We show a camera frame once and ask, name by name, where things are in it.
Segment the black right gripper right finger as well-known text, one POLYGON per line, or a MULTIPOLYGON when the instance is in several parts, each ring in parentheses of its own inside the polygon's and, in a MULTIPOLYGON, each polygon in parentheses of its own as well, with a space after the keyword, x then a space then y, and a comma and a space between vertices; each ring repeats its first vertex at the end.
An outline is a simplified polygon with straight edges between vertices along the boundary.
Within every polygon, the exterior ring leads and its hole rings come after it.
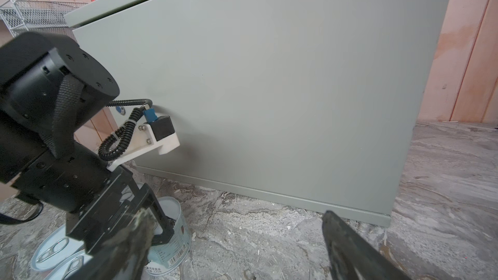
POLYGON ((408 279, 333 211, 322 217, 333 279, 408 279))

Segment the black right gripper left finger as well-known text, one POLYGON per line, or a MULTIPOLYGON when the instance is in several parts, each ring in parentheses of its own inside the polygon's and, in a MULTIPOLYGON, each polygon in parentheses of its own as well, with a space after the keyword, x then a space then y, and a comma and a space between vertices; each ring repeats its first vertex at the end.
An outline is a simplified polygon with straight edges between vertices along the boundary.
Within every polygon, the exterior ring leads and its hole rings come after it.
POLYGON ((140 209, 131 224, 104 243, 70 279, 140 279, 154 237, 154 217, 140 209))

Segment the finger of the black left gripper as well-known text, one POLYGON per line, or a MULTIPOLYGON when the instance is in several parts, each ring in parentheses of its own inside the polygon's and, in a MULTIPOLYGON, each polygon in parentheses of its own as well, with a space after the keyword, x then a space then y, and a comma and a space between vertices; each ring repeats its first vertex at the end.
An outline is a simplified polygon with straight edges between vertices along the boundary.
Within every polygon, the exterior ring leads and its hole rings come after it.
POLYGON ((153 198, 149 210, 155 220, 153 246, 169 243, 175 234, 175 203, 172 197, 153 198))

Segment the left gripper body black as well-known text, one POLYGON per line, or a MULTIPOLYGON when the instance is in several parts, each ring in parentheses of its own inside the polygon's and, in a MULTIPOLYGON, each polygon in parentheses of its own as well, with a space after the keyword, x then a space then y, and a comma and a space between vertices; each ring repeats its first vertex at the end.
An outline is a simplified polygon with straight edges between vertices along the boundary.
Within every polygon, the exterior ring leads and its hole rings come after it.
POLYGON ((138 187, 124 166, 109 171, 103 165, 84 165, 64 175, 66 235, 82 241, 87 254, 95 255, 105 242, 131 225, 144 209, 156 214, 156 197, 148 185, 138 187))

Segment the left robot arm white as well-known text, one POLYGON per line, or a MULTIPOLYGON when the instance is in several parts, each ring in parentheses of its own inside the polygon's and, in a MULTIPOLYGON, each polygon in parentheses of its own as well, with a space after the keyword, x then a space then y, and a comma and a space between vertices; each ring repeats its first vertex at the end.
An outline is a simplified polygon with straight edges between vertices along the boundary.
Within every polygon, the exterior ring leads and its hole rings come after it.
POLYGON ((118 159, 129 148, 141 118, 151 145, 174 135, 171 119, 157 117, 149 99, 119 100, 109 72, 63 34, 25 32, 1 48, 1 182, 18 199, 42 210, 66 212, 66 233, 90 254, 128 226, 141 209, 167 244, 175 220, 147 186, 138 187, 118 159), (132 106, 125 123, 97 152, 75 141, 75 132, 106 106, 132 106))

